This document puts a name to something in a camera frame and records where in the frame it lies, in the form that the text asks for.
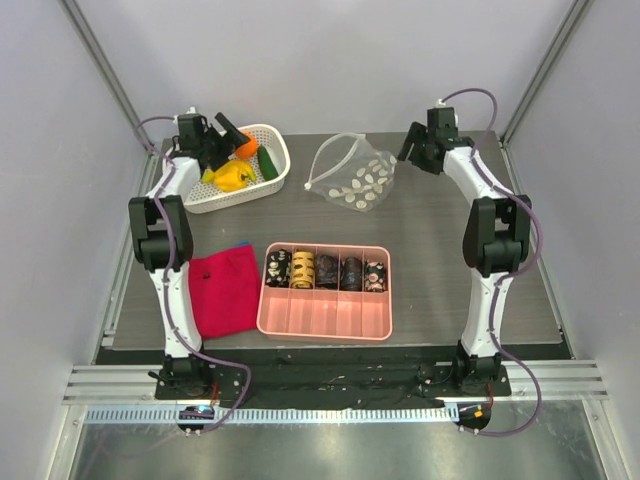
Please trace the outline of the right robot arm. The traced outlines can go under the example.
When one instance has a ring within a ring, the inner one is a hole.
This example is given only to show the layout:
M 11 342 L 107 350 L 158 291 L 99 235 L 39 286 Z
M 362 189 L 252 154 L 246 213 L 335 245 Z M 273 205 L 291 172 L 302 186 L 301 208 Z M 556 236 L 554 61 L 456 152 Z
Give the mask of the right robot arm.
M 457 391 L 472 395 L 500 377 L 506 297 L 529 254 L 531 202 L 506 188 L 485 165 L 474 142 L 459 134 L 452 107 L 436 106 L 427 111 L 424 124 L 412 123 L 398 158 L 424 172 L 446 175 L 470 207 L 462 255 L 472 286 L 451 380 Z

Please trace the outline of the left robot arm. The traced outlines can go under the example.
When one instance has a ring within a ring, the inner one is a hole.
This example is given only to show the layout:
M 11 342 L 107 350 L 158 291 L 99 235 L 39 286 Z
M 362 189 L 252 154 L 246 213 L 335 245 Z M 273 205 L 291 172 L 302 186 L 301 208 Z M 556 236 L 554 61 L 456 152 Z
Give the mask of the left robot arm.
M 211 365 L 240 369 L 247 378 L 251 370 L 203 352 L 189 289 L 194 243 L 184 202 L 205 171 L 228 163 L 248 137 L 221 112 L 215 115 L 221 130 L 195 109 L 165 119 L 177 126 L 177 135 L 169 151 L 148 146 L 163 164 L 162 174 L 148 193 L 129 200 L 130 233 L 134 257 L 149 274 L 160 305 L 164 327 L 160 380 L 178 380 L 187 396 L 200 399 L 212 389 Z

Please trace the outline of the orange toy fruit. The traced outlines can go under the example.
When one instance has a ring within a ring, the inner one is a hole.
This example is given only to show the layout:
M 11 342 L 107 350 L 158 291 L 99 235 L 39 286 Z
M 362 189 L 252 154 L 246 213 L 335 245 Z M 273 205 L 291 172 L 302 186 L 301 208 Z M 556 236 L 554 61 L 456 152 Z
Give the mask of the orange toy fruit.
M 248 138 L 248 141 L 235 150 L 235 155 L 240 159 L 248 160 L 257 153 L 259 144 L 251 133 L 246 132 L 245 136 Z

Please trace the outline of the yellow toy fruit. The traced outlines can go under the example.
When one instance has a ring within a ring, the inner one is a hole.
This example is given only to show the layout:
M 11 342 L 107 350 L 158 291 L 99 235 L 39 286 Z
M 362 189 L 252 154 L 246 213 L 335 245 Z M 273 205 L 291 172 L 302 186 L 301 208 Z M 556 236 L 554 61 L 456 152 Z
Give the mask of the yellow toy fruit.
M 213 173 L 212 182 L 222 192 L 230 193 L 256 182 L 256 173 L 248 161 L 230 160 Z

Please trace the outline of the yellow toy banana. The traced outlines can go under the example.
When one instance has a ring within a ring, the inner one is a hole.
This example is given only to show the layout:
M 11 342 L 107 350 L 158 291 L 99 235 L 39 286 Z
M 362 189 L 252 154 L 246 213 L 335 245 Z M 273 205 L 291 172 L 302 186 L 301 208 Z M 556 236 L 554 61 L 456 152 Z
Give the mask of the yellow toy banana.
M 213 183 L 215 181 L 215 177 L 216 174 L 210 169 L 207 169 L 202 175 L 201 182 L 204 184 Z

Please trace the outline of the green toy cucumber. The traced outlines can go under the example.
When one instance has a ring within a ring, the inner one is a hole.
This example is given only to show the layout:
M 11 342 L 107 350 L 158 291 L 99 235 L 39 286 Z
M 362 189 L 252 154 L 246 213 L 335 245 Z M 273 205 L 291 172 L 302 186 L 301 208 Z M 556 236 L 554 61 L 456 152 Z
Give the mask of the green toy cucumber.
M 263 145 L 260 145 L 257 149 L 257 161 L 259 170 L 265 181 L 274 180 L 279 176 L 279 172 L 268 149 Z

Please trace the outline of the clear polka dot zip bag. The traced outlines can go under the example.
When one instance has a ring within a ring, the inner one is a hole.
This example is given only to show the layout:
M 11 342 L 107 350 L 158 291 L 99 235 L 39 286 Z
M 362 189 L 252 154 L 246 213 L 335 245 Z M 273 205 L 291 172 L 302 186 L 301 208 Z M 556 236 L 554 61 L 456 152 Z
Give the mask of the clear polka dot zip bag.
M 337 134 L 316 151 L 304 190 L 336 206 L 368 212 L 391 192 L 397 164 L 390 152 L 374 148 L 365 134 Z

